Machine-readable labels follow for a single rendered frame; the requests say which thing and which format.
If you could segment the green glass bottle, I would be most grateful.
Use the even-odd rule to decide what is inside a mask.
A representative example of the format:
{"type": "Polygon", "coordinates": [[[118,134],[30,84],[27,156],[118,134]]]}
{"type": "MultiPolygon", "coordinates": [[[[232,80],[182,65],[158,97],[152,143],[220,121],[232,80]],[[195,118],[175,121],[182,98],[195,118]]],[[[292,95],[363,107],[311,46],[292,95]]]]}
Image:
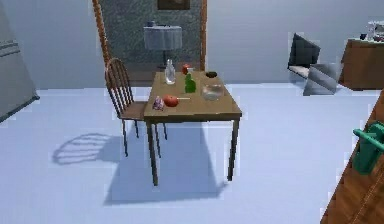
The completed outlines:
{"type": "Polygon", "coordinates": [[[192,79],[192,74],[187,73],[185,75],[185,92],[186,93],[194,93],[196,91],[196,83],[192,79]]]}

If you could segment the clear glass bottle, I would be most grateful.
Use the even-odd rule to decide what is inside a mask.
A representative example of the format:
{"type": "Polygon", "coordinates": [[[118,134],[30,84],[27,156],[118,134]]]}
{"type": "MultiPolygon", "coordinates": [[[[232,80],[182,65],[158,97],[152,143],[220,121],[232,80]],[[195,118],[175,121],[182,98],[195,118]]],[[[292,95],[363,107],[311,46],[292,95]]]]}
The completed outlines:
{"type": "Polygon", "coordinates": [[[167,60],[166,68],[165,68],[165,80],[166,83],[172,85],[175,83],[175,68],[173,66],[173,61],[171,59],[167,60]]]}

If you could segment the brown wooden dining table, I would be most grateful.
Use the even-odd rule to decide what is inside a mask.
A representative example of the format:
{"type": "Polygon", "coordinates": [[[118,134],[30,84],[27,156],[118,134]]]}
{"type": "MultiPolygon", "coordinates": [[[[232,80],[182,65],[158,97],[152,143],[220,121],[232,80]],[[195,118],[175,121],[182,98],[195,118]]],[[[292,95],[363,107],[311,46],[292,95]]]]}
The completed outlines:
{"type": "Polygon", "coordinates": [[[192,73],[192,78],[196,82],[196,91],[194,93],[186,93],[184,89],[185,78],[181,72],[176,73],[176,81],[173,85],[168,85],[166,83],[163,72],[156,72],[154,75],[148,105],[144,111],[144,122],[146,123],[152,181],[154,186],[158,185],[158,174],[152,126],[158,123],[232,121],[233,128],[227,180],[231,181],[233,179],[239,123],[242,117],[242,111],[219,77],[210,79],[206,76],[205,72],[194,71],[192,73]],[[211,84],[219,84],[224,88],[224,93],[218,100],[206,100],[202,96],[203,86],[211,84]],[[165,107],[162,111],[154,110],[152,105],[155,98],[164,95],[187,97],[191,98],[191,100],[181,100],[174,108],[165,107]]]}

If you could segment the red tomato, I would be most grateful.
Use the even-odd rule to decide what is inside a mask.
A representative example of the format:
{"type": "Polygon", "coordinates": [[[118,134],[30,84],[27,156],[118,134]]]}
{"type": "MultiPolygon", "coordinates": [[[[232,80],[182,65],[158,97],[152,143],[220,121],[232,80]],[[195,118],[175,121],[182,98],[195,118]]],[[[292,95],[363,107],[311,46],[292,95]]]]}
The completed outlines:
{"type": "Polygon", "coordinates": [[[167,107],[176,107],[179,103],[178,98],[173,95],[165,95],[163,101],[167,107]]]}

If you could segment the clear glass bowl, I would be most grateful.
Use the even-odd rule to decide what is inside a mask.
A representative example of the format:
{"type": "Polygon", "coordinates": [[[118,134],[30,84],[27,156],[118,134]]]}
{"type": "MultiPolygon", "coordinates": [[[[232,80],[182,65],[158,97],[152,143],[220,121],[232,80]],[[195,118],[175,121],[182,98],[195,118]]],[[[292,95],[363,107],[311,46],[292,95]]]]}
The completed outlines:
{"type": "Polygon", "coordinates": [[[218,100],[224,93],[224,88],[222,85],[213,84],[213,85],[204,85],[202,88],[202,96],[206,100],[218,100]]]}

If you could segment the brown wooden spindle chair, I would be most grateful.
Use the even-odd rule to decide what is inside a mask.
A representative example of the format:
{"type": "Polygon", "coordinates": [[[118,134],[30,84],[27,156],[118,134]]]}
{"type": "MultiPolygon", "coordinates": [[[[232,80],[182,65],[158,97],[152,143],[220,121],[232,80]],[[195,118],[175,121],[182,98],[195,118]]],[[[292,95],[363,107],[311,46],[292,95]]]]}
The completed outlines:
{"type": "Polygon", "coordinates": [[[124,153],[125,156],[128,156],[126,121],[134,122],[136,137],[139,137],[138,122],[144,120],[144,111],[148,102],[134,99],[128,71],[118,58],[112,58],[107,62],[105,81],[117,118],[122,123],[124,153]]]}

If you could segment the round table with grey cloth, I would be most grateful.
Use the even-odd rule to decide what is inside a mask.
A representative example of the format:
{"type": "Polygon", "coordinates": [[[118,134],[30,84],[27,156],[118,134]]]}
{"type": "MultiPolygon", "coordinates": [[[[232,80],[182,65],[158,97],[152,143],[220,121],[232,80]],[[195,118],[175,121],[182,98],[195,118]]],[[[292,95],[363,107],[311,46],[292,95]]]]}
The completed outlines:
{"type": "Polygon", "coordinates": [[[145,26],[144,30],[144,44],[147,50],[157,50],[162,52],[161,69],[167,65],[167,51],[181,49],[182,42],[182,28],[180,26],[145,26]]]}

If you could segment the brown wooden cabinet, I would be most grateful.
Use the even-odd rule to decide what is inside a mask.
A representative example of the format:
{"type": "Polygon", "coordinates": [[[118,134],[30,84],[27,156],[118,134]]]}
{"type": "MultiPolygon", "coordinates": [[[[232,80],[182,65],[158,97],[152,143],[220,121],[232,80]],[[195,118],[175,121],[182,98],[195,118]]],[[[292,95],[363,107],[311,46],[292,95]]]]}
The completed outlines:
{"type": "Polygon", "coordinates": [[[349,39],[341,65],[341,85],[357,91],[384,88],[384,42],[349,39]]]}

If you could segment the green towel holder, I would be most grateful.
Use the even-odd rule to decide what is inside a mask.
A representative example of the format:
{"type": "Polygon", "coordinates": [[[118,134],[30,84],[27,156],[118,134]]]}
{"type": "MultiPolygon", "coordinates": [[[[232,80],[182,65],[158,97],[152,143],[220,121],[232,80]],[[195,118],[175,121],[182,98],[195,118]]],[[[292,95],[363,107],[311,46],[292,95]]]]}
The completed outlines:
{"type": "Polygon", "coordinates": [[[366,131],[354,129],[353,134],[359,138],[353,168],[361,175],[368,175],[384,153],[384,123],[375,121],[366,131]]]}

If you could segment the grey fridge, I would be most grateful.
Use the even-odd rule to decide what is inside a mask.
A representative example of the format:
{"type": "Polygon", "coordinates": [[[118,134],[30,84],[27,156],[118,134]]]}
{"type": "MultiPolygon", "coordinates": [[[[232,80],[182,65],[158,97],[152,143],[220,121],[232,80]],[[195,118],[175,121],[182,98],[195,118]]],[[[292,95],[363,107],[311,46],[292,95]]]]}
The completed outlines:
{"type": "Polygon", "coordinates": [[[39,99],[0,0],[0,123],[39,99]]]}

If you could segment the brown wooden door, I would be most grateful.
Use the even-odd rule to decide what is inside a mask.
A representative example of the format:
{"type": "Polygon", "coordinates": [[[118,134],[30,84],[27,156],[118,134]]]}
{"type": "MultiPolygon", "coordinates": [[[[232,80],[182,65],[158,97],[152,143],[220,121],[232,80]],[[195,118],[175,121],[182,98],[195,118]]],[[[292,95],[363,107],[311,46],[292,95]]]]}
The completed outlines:
{"type": "Polygon", "coordinates": [[[361,175],[354,158],[365,147],[359,139],[320,224],[384,224],[384,152],[370,174],[361,175]]]}

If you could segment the white kitchen appliance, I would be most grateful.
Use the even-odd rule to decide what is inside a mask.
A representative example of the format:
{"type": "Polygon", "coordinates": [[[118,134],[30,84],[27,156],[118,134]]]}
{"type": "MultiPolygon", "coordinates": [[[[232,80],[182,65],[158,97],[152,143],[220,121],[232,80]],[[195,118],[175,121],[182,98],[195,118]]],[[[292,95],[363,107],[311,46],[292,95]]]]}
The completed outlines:
{"type": "Polygon", "coordinates": [[[384,20],[382,21],[369,21],[367,32],[367,39],[374,41],[384,41],[384,20]]]}

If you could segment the dark framed wall picture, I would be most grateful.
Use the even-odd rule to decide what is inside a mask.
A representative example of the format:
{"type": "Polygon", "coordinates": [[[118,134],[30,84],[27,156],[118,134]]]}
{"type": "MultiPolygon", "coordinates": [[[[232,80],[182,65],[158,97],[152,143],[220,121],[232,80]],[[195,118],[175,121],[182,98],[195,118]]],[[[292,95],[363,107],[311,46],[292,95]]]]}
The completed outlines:
{"type": "Polygon", "coordinates": [[[189,10],[190,0],[157,0],[159,10],[189,10]]]}

